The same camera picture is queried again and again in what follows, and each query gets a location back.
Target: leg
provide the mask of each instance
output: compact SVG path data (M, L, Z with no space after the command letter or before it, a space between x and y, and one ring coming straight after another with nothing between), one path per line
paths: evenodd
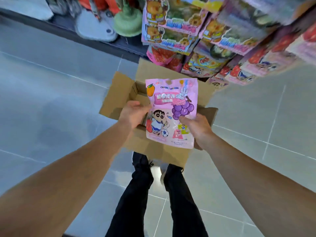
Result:
M208 237L200 212L181 172L181 167L169 164L164 177L173 219L172 236Z
M133 153L135 171L115 210L105 237L144 236L148 190L154 181L146 155Z

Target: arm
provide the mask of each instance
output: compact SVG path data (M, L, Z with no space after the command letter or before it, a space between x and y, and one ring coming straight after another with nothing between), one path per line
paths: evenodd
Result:
M264 236L315 236L316 193L216 136L203 115L180 121L209 153L228 187Z
M97 189L150 107L130 101L118 122L0 197L0 236L61 236Z

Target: purple grapes illustration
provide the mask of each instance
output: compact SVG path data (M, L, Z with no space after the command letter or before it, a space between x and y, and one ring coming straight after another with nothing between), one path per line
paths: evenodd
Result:
M178 120L180 116L186 116L194 110L194 106L186 101L183 105L174 105L172 108L173 118Z

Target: cardboard box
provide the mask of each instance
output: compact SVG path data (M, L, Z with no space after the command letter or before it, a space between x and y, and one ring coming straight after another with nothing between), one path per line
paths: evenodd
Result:
M182 79L187 78L187 76L140 59L135 81L120 72L115 73L112 85L100 109L100 114L118 120L122 108L129 100L138 100L143 105L150 104L146 94L145 79L155 78ZM212 97L215 87L199 81L198 90L197 112L205 115L209 124L212 125L218 109L206 108L205 106ZM143 125L135 128L134 135L124 144L124 147L147 155L148 159L160 159L163 162L181 167L185 166L191 152L190 149L172 147L148 139L146 137L146 128Z

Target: cartoon soccer ball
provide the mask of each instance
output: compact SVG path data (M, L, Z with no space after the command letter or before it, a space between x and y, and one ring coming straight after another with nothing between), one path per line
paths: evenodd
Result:
M163 137L167 137L168 136L168 131L166 129L162 129L161 130L161 134Z

